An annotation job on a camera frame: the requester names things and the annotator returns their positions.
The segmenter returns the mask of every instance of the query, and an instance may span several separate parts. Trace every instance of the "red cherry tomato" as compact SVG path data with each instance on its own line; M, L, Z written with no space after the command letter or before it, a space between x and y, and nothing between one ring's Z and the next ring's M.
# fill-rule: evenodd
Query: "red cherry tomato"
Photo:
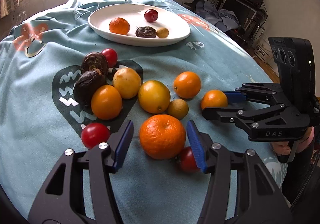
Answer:
M101 52L101 54L106 58L108 61L108 66L113 68L118 62L118 54L112 48L106 48Z
M81 140L85 147L92 149L101 142L108 141L110 130L103 124L88 124L81 133Z
M150 9L144 13L144 18L147 22L154 22L158 19L159 14L156 10Z
M196 160L193 156L191 147L185 147L178 155L180 161L179 167L182 171L186 173L194 173L200 169L197 167Z

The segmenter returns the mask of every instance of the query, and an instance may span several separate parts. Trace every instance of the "blue cloth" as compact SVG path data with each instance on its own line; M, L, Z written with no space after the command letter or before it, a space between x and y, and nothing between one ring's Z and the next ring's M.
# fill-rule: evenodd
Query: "blue cloth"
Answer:
M190 24L191 34L167 47L133 47L108 41L89 27L88 17L98 8L119 3L149 4L174 12ZM14 27L0 43L0 183L24 217L63 151L86 150L79 138L81 129L98 119L74 103L73 86L81 74L83 57L105 48L117 51L118 67L133 67L144 81L155 79L167 85L172 99L178 98L172 89L175 77L184 71L196 72L202 88L188 101L190 110L182 123L193 119L201 132L230 150L255 149L281 185L286 165L278 162L268 143L250 142L233 124L210 122L201 116L199 103L210 89L233 91L246 82L271 82L243 49L172 0L69 0ZM133 102L124 104L117 120L104 122L112 132L124 118L134 122L134 138L123 168L111 175L123 221L194 224L209 176L181 173L169 160L150 160L138 138L140 125L148 117L150 114ZM232 173L227 217L233 215L235 195L236 175ZM84 197L86 213L93 218L87 172Z
M196 4L196 14L223 32L239 28L239 21L233 11L218 10L207 0L200 0Z

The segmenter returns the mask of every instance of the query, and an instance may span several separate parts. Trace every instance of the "red cartoon print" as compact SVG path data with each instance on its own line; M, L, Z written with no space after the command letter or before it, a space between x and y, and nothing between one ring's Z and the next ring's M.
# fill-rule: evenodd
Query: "red cartoon print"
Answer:
M21 27L21 36L13 41L13 45L17 51L25 51L34 40L42 43L42 33L46 30L48 30L46 23L41 23L36 27L32 27L30 23L24 23Z
M188 24L192 24L196 27L204 28L206 31L214 31L217 32L214 28L212 28L208 23L205 23L203 20L198 17L191 16L188 14L178 14L182 19L184 19Z

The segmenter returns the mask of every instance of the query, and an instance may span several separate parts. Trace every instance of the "person's hand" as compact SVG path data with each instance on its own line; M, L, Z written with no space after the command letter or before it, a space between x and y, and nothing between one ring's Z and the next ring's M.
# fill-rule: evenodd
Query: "person's hand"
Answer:
M300 140L300 143L304 142L305 140L307 140L311 134L312 131L312 127L309 127L306 131L306 133L304 134L303 138ZM276 154L279 155L288 155L290 154L290 147L288 146L289 142L272 142L272 148L275 151Z

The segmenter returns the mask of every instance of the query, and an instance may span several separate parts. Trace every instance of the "plastic bucket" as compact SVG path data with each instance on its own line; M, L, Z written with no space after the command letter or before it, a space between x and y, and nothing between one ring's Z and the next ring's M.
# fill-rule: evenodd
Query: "plastic bucket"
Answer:
M268 38L264 34L261 35L256 47L254 48L254 53L265 63L269 63L269 61L273 59Z

